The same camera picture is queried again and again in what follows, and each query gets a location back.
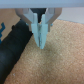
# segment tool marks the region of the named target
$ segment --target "black object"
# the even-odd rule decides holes
[[[38,14],[39,23],[46,8],[31,10]],[[29,31],[29,27],[20,19],[15,26],[12,26],[12,31],[0,44],[0,84],[4,84],[5,79],[19,60],[32,35],[32,32]]]

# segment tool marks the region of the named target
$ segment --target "cork board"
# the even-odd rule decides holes
[[[5,84],[84,84],[84,25],[55,20],[43,50],[32,36]]]

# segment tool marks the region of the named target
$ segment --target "tan carpet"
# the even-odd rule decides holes
[[[32,36],[5,84],[84,84],[84,25],[53,24],[43,50]]]

